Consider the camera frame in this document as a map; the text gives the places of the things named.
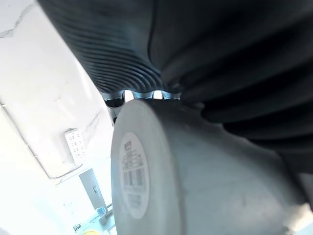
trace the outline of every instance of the label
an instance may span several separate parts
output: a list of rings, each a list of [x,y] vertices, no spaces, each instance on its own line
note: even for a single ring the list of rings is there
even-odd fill
[[[141,219],[149,204],[149,171],[146,154],[134,133],[124,136],[119,153],[120,184],[131,216]]]

